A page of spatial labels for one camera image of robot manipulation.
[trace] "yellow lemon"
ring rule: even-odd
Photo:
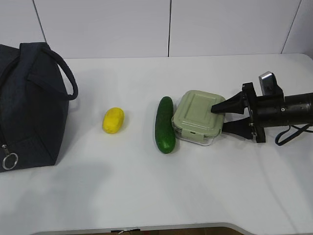
[[[102,128],[105,132],[109,134],[114,134],[123,125],[124,112],[120,108],[109,109],[103,119]]]

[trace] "plastic container lid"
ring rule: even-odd
[[[218,94],[188,91],[182,97],[172,119],[178,137],[209,145],[208,140],[221,133],[224,122],[224,114],[211,113],[211,107],[224,100]]]

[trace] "zipper pull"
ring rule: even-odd
[[[9,150],[8,150],[8,148],[7,148],[7,146],[6,146],[6,144],[3,144],[3,145],[2,145],[2,148],[4,149],[5,155],[6,155],[6,156],[9,156],[9,155],[10,155],[10,152],[9,152]]]
[[[4,149],[4,152],[5,152],[5,158],[2,161],[2,167],[5,170],[12,170],[16,166],[16,164],[18,163],[19,157],[18,157],[18,155],[16,153],[10,153],[6,144],[3,144],[2,148]],[[5,162],[6,162],[7,158],[11,157],[11,156],[15,158],[15,162],[14,162],[13,166],[6,167]]]

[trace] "cucumber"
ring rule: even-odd
[[[173,101],[165,96],[161,99],[156,113],[155,139],[162,153],[170,153],[175,148],[176,138],[172,127]]]

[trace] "bag strap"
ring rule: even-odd
[[[40,80],[40,79],[36,79],[36,83],[38,83],[38,85],[40,85],[43,89],[54,94],[55,96],[57,96],[61,100],[74,100],[74,99],[76,99],[78,96],[78,87],[77,87],[74,75],[73,75],[72,71],[70,70],[70,68],[68,67],[68,65],[66,64],[66,62],[64,61],[64,59],[60,55],[58,55],[57,53],[55,53],[54,51],[52,51],[50,49],[43,47],[42,50],[44,53],[46,53],[48,56],[50,56],[52,59],[54,59],[56,61],[56,63],[61,67],[61,69],[63,70],[63,72],[65,73],[65,75],[67,76],[67,78],[69,79],[69,81],[73,87],[73,94],[67,94],[67,93],[57,91],[52,86],[50,86],[49,84],[47,84],[46,82],[44,82],[43,80]]]

